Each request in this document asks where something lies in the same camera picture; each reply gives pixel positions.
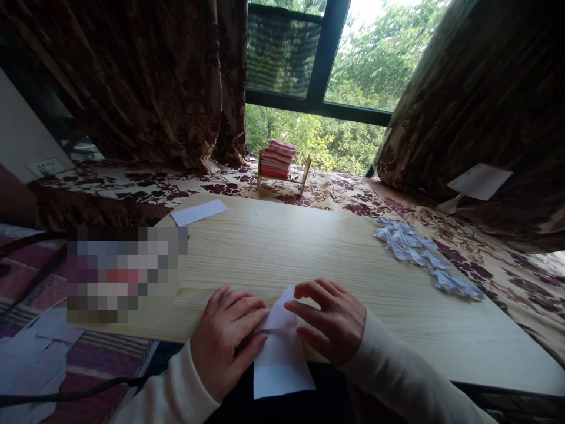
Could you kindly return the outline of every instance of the wooden table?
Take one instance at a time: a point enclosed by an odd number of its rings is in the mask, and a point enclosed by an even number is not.
[[[563,369],[515,322],[491,300],[444,294],[429,270],[397,262],[372,236],[373,219],[214,194],[191,196],[177,210],[217,198],[230,210],[188,226],[188,273],[165,319],[93,329],[185,342],[222,284],[273,304],[290,284],[324,276],[452,381],[565,396]],[[157,226],[175,223],[169,215]]]

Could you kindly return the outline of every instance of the black pants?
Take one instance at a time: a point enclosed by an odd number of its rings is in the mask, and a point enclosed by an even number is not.
[[[171,356],[182,349],[178,343],[160,343],[147,369],[148,375],[167,369]],[[253,366],[206,421],[216,423],[354,423],[345,377],[330,365],[309,363],[316,390],[285,396],[253,399]]]

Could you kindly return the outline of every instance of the sky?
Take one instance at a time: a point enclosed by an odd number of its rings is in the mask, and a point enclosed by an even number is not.
[[[408,6],[420,4],[421,0],[389,0],[389,4]],[[357,32],[362,24],[372,24],[375,19],[383,13],[382,0],[351,0],[348,16],[354,16],[354,26],[351,30],[347,27],[343,30],[343,35],[349,32]]]

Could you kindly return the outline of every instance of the pixelated area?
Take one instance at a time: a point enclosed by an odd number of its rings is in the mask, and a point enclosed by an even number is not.
[[[67,320],[150,320],[186,275],[187,228],[75,228],[69,231]]]

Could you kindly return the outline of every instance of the small wooden chair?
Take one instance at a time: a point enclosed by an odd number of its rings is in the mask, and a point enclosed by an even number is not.
[[[282,180],[282,181],[289,181],[291,183],[300,184],[300,195],[302,195],[302,192],[304,191],[304,187],[306,186],[306,178],[308,177],[308,171],[310,171],[310,163],[312,162],[310,155],[308,155],[308,159],[306,160],[306,165],[304,166],[304,174],[302,175],[302,179],[299,181],[299,178],[292,180],[290,178],[279,178],[279,177],[272,177],[270,175],[261,174],[261,156],[263,156],[264,150],[265,148],[259,150],[259,167],[257,168],[257,191],[259,191],[259,186],[261,185],[263,178],[270,178],[272,180]]]

